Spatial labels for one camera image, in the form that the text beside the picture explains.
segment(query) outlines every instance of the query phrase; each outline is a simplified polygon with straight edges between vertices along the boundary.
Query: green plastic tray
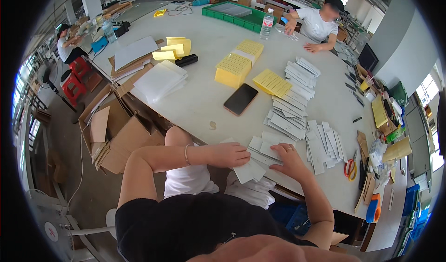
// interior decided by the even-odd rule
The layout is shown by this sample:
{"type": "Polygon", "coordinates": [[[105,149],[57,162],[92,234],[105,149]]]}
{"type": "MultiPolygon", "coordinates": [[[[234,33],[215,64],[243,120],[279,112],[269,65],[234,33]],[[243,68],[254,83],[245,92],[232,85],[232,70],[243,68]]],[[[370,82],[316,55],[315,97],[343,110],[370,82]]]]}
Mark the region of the green plastic tray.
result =
{"type": "MultiPolygon", "coordinates": [[[[260,30],[262,29],[263,17],[265,16],[265,12],[263,12],[263,11],[260,11],[260,10],[254,9],[254,8],[250,8],[245,5],[232,3],[229,1],[225,1],[225,2],[221,2],[221,3],[203,7],[203,8],[201,8],[201,14],[205,15],[205,16],[217,18],[220,20],[224,20],[224,21],[230,22],[232,24],[242,26],[242,27],[244,27],[248,30],[252,30],[256,33],[260,33],[260,30]],[[228,15],[228,14],[224,14],[224,13],[216,12],[216,11],[212,10],[213,7],[215,7],[217,5],[225,4],[225,3],[231,3],[231,4],[234,4],[237,6],[252,9],[253,13],[239,18],[239,17],[234,17],[232,15],[228,15]]],[[[272,25],[275,25],[276,22],[277,22],[277,17],[274,17],[272,25]]]]}

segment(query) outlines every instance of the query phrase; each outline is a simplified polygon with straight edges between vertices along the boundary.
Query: concrete floor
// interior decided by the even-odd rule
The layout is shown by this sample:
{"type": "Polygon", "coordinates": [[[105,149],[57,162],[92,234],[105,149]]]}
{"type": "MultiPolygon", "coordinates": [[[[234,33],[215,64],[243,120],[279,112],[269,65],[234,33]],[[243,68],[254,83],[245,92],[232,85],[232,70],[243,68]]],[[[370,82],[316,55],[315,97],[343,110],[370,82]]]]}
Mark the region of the concrete floor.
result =
{"type": "MultiPolygon", "coordinates": [[[[160,0],[137,0],[137,2],[149,1],[160,0]]],[[[62,64],[59,60],[58,68],[59,75],[54,84],[59,88],[60,75],[68,69],[68,65],[62,64]]],[[[103,81],[92,94],[87,93],[78,102],[88,105],[105,85],[106,82],[103,81]]],[[[70,123],[72,111],[50,89],[41,89],[39,97],[49,107],[49,112],[52,114],[51,124],[48,127],[49,147],[59,152],[68,169],[68,181],[61,185],[65,199],[70,199],[82,179],[80,189],[70,203],[69,214],[78,221],[82,229],[106,226],[107,211],[116,208],[118,204],[122,175],[115,175],[111,172],[104,174],[102,171],[97,171],[92,165],[85,143],[81,140],[79,125],[70,123]]],[[[211,179],[220,187],[220,191],[225,190],[228,170],[210,168],[211,179]]],[[[158,198],[162,199],[165,173],[155,174],[154,178],[158,198]]],[[[116,240],[108,232],[88,235],[87,238],[107,261],[124,261],[116,250],[116,240]]],[[[363,261],[383,261],[389,259],[393,253],[393,248],[360,253],[357,248],[340,245],[347,248],[349,254],[355,255],[363,261]]]]}

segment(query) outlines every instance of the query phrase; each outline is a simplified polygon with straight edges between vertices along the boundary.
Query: bracelet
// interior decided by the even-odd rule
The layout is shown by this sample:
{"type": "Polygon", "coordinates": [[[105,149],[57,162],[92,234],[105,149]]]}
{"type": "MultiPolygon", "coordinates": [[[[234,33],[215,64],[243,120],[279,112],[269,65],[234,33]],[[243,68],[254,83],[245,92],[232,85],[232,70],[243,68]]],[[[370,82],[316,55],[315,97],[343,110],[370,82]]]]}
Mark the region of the bracelet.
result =
{"type": "Polygon", "coordinates": [[[189,160],[187,159],[187,147],[189,147],[189,144],[186,145],[186,147],[184,148],[184,157],[186,158],[186,163],[189,166],[192,166],[192,164],[189,163],[189,160]]]}

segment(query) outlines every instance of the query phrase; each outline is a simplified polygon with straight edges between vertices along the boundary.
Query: green bag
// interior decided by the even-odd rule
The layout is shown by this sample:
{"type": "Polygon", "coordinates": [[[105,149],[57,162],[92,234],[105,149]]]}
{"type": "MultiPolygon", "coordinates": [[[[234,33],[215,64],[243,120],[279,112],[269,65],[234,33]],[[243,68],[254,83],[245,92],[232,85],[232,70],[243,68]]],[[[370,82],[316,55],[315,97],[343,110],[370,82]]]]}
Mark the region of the green bag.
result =
{"type": "Polygon", "coordinates": [[[405,107],[409,103],[409,97],[407,96],[406,89],[401,81],[389,90],[389,95],[393,97],[400,106],[405,107]]]}

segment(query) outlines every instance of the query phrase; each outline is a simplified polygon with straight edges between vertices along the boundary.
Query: white shorts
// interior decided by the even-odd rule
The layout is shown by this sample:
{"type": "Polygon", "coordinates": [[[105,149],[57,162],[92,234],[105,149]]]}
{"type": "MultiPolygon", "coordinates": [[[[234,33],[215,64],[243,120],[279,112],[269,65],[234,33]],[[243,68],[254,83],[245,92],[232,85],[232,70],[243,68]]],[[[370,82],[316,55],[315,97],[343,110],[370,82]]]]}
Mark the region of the white shorts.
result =
{"type": "MultiPolygon", "coordinates": [[[[179,194],[197,195],[200,192],[217,193],[219,187],[210,180],[206,165],[187,166],[166,172],[164,199],[179,194]]],[[[269,193],[276,185],[275,182],[263,177],[259,182],[251,180],[240,184],[237,175],[231,171],[226,179],[225,194],[232,195],[257,205],[265,210],[274,203],[274,197],[269,193]]]]}

